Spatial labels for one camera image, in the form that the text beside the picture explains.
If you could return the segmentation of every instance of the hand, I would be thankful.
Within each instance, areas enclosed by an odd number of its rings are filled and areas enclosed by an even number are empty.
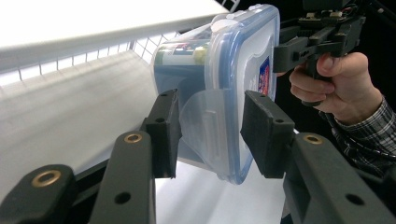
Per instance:
[[[318,73],[332,82],[313,79],[305,73],[305,64],[290,75],[291,93],[306,102],[323,101],[316,109],[333,113],[345,125],[359,123],[379,108],[381,92],[373,86],[364,54],[350,53],[342,58],[330,54],[318,59]]]

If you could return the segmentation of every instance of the plaid shirt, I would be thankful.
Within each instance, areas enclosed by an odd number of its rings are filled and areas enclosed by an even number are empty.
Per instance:
[[[396,114],[385,99],[370,118],[350,126],[319,113],[332,125],[339,147],[357,168],[383,177],[396,164]]]

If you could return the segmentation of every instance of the brass screw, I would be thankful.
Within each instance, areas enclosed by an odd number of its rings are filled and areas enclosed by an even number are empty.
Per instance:
[[[124,138],[124,141],[125,141],[126,143],[137,143],[137,142],[140,142],[140,140],[142,140],[142,139],[143,139],[143,137],[142,137],[141,134],[132,133],[132,134],[127,135],[127,136]]]
[[[314,145],[320,145],[323,143],[321,138],[314,136],[312,134],[308,134],[308,135],[304,136],[304,140],[309,142],[310,144],[314,144]]]
[[[50,175],[50,178],[45,179],[45,180],[41,180],[41,178],[45,175]],[[33,181],[32,181],[32,185],[35,188],[42,188],[42,187],[46,187],[48,185],[51,185],[53,183],[55,183],[55,181],[57,181],[59,178],[61,177],[61,172],[57,171],[57,170],[49,170],[49,171],[45,171],[39,175],[37,175]]]

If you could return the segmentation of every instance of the clear plastic container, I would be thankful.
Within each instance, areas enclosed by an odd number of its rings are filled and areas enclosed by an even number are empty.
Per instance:
[[[230,183],[245,180],[253,160],[240,134],[245,91],[275,99],[278,34],[277,8],[256,5],[159,46],[157,90],[179,92],[179,157],[202,162]]]

